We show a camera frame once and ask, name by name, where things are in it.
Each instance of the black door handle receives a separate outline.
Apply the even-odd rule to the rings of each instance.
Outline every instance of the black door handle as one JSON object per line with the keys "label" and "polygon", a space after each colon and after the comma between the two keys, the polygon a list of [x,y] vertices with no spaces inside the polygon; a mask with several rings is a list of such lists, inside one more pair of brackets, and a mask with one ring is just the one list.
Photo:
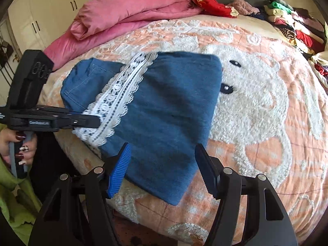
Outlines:
{"label": "black door handle", "polygon": [[33,23],[32,23],[32,26],[33,26],[34,32],[35,32],[35,34],[36,34],[36,29],[35,29],[35,27],[34,27],[34,24],[33,24]]}
{"label": "black door handle", "polygon": [[38,22],[37,21],[35,21],[36,22],[36,25],[38,26],[38,29],[39,29],[39,31],[40,31],[40,27],[39,27],[39,24],[38,24]]}

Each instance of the white fuzzy bear pattern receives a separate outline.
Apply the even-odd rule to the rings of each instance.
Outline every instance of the white fuzzy bear pattern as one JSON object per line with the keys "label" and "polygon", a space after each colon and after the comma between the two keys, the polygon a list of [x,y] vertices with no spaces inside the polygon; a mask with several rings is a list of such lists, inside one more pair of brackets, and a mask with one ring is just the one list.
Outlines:
{"label": "white fuzzy bear pattern", "polygon": [[[239,173],[252,177],[266,174],[273,187],[278,187],[288,176],[292,163],[291,144],[284,128],[289,99],[286,84],[278,76],[279,63],[268,55],[250,54],[226,45],[208,45],[202,53],[220,58],[222,82],[234,87],[232,94],[219,96],[210,139],[235,144],[233,157]],[[259,171],[246,156],[245,146],[274,136],[283,147],[282,162],[270,171]]]}

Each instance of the black pants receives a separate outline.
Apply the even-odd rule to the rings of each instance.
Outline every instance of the black pants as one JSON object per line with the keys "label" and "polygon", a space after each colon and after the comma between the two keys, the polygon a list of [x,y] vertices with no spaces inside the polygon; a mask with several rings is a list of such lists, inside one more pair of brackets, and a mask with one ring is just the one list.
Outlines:
{"label": "black pants", "polygon": [[52,132],[37,133],[38,143],[30,171],[34,193],[43,203],[61,174],[78,176],[72,162],[60,148]]}

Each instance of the person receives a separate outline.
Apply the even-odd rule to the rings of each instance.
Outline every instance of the person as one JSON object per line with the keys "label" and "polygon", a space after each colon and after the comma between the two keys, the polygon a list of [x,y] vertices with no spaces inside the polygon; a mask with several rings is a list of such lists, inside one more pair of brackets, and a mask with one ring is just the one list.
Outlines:
{"label": "person", "polygon": [[34,134],[16,154],[19,165],[28,165],[25,179],[17,179],[10,171],[9,143],[25,140],[22,131],[0,124],[0,209],[5,219],[27,245],[42,202],[59,176],[79,175],[60,148],[52,132]]}

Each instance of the green shirt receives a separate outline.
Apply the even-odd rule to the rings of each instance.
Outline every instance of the green shirt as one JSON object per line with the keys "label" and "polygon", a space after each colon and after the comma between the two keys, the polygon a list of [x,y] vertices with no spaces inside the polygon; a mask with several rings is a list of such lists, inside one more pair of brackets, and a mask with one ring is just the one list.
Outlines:
{"label": "green shirt", "polygon": [[282,4],[277,3],[277,2],[271,3],[270,5],[268,5],[268,7],[270,9],[274,9],[274,8],[282,9],[282,10],[286,11],[288,14],[291,14],[291,12],[292,12],[289,8],[287,8],[286,6],[283,6]]}
{"label": "green shirt", "polygon": [[[0,131],[5,127],[0,124]],[[15,196],[13,191],[17,186],[19,189]],[[29,177],[15,178],[0,158],[0,208],[11,228],[26,245],[41,205]]]}

